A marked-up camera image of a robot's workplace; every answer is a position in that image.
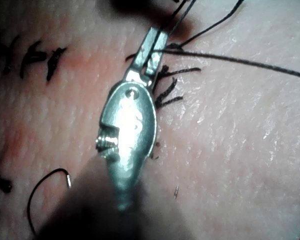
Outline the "left arm needle driver jaw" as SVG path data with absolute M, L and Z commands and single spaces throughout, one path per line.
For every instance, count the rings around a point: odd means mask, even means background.
M 150 48 L 149 60 L 147 61 L 144 75 L 151 81 L 155 81 L 162 59 L 162 50 L 166 47 L 168 34 L 164 31 L 159 31 L 154 39 L 154 43 Z
M 146 67 L 147 67 L 147 61 L 150 58 L 150 51 L 151 47 L 153 46 L 153 43 L 155 41 L 155 37 L 157 33 L 160 32 L 158 28 L 151 27 L 148 32 L 146 33 L 141 45 L 139 46 L 139 49 L 135 56 L 133 57 L 133 61 L 131 62 L 130 66 L 126 70 L 126 74 L 128 75 L 130 72 L 133 74 L 142 74 L 143 69 L 145 74 Z

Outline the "left arm needle driver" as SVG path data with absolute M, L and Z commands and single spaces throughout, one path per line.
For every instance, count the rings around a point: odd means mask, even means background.
M 157 118 L 149 81 L 136 71 L 128 71 L 110 89 L 95 141 L 103 158 L 128 165 L 142 163 L 150 156 Z

